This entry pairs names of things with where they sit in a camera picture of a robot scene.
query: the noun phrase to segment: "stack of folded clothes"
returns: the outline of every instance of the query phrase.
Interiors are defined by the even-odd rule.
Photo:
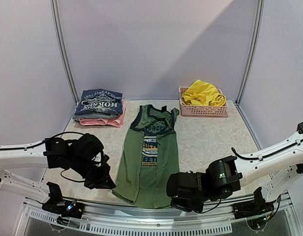
[[[73,119],[81,125],[111,125],[121,127],[125,105],[122,93],[105,89],[83,91]]]

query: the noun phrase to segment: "pink folded cloth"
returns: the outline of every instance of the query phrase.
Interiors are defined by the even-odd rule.
[[[79,123],[81,125],[111,125],[117,128],[120,128],[123,125],[123,121],[124,121],[124,114],[125,114],[125,102],[124,100],[122,100],[122,110],[123,113],[122,115],[119,115],[116,118],[112,118],[112,119],[79,119]]]

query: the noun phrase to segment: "marble patterned tabletop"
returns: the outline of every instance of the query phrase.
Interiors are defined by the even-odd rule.
[[[71,120],[66,131],[91,133],[101,140],[104,152],[110,157],[108,161],[111,166],[110,176],[114,181],[117,176],[121,159],[123,143],[130,124],[136,118],[139,106],[153,104],[156,108],[167,105],[171,110],[179,109],[178,100],[143,100],[126,101],[126,112],[124,124],[121,128],[111,126],[81,126]],[[236,107],[231,101],[227,101],[228,118],[193,118],[178,116],[175,130],[179,147],[180,171],[205,172],[208,165],[214,160],[232,155],[231,147],[235,147],[238,153],[249,153],[257,150],[257,147]],[[78,139],[79,135],[65,134],[65,139]],[[108,189],[88,189],[83,183],[68,181],[60,176],[62,169],[47,169],[44,182],[57,183],[63,196],[93,202],[122,204],[125,202],[118,199]],[[81,177],[72,170],[63,173],[66,177],[80,180]],[[270,180],[269,176],[260,178],[240,191],[235,192],[232,197],[251,194],[253,191]]]

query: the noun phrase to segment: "white wall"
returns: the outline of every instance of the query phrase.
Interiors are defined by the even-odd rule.
[[[60,19],[79,95],[177,99],[196,79],[235,99],[257,0],[61,0]]]
[[[61,132],[74,102],[59,53],[49,0],[0,1],[0,144]],[[39,179],[42,169],[18,170]],[[13,234],[22,197],[0,192],[0,236]]]
[[[261,146],[303,121],[303,0],[266,0],[241,108]],[[303,230],[303,177],[289,189]]]

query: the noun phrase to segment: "clothing tag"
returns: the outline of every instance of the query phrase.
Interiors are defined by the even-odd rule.
[[[166,112],[167,111],[167,106],[163,106],[162,108],[161,108],[161,112]]]

